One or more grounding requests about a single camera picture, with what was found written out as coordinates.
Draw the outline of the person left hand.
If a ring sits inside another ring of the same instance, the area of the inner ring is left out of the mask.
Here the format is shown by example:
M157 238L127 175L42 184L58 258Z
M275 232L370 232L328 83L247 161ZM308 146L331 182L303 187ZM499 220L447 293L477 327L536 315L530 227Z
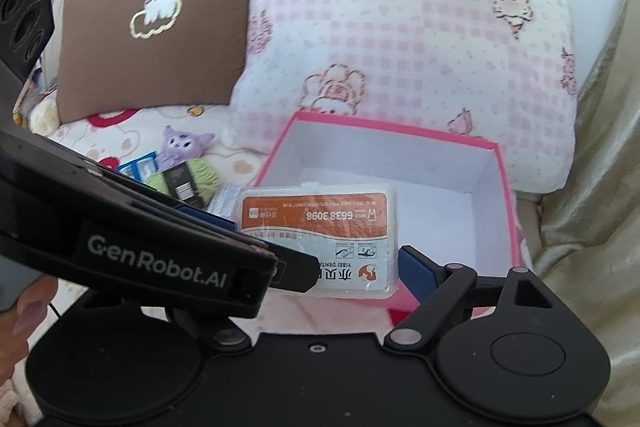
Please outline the person left hand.
M28 340L47 316L47 309L58 291L58 280L49 275L39 277L23 292L14 307L1 313L1 382L14 373L14 367L27 357Z

